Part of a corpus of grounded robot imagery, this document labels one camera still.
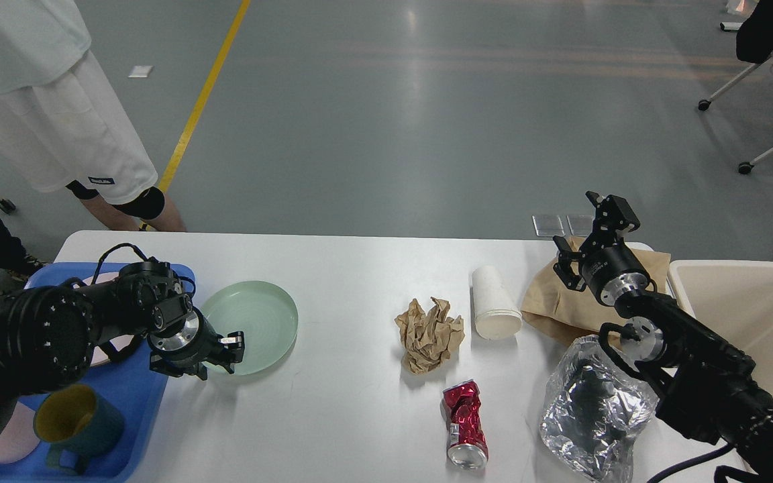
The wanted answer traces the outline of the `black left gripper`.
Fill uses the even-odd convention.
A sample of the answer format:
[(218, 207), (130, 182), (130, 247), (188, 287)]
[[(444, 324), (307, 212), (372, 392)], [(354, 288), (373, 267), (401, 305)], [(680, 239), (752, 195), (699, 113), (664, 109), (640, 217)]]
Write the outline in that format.
[(208, 379), (205, 363), (222, 367), (229, 375), (242, 363), (246, 350), (244, 333), (218, 336), (200, 312), (191, 312), (177, 333), (150, 334), (148, 369), (168, 377), (196, 376)]

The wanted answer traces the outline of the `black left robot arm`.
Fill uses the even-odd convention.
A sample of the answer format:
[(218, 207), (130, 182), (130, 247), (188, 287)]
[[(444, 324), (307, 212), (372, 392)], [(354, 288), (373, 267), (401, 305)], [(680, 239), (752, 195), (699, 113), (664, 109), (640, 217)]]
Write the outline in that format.
[(80, 381), (96, 347), (114, 337), (146, 339), (148, 367), (205, 380), (206, 364), (233, 373), (244, 358), (244, 333), (215, 332), (185, 290), (189, 278), (147, 257), (108, 282), (25, 288), (0, 296), (0, 434), (21, 396), (48, 394)]

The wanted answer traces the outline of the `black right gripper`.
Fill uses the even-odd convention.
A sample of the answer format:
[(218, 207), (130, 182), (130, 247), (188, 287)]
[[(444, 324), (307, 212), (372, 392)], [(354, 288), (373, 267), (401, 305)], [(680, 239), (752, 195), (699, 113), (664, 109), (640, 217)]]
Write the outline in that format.
[(568, 290), (583, 292), (588, 287), (601, 305), (614, 307), (625, 294), (647, 290), (652, 281), (623, 238), (641, 222), (623, 197), (593, 191), (585, 195), (595, 208), (592, 229), (577, 251), (564, 236), (553, 236), (553, 270)]

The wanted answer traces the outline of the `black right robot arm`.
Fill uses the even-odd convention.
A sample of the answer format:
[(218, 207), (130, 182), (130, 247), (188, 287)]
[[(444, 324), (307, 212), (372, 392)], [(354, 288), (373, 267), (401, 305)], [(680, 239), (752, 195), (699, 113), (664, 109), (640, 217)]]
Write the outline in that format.
[(577, 250), (555, 236), (554, 272), (565, 287), (589, 290), (625, 320), (603, 323), (599, 345), (626, 375), (650, 385), (659, 399), (657, 418), (683, 437), (725, 443), (652, 480), (735, 451), (749, 470), (718, 466), (715, 482), (773, 482), (773, 397), (754, 381), (754, 360), (657, 291), (623, 239), (640, 227), (626, 199), (592, 191), (586, 197), (595, 208), (592, 229)]

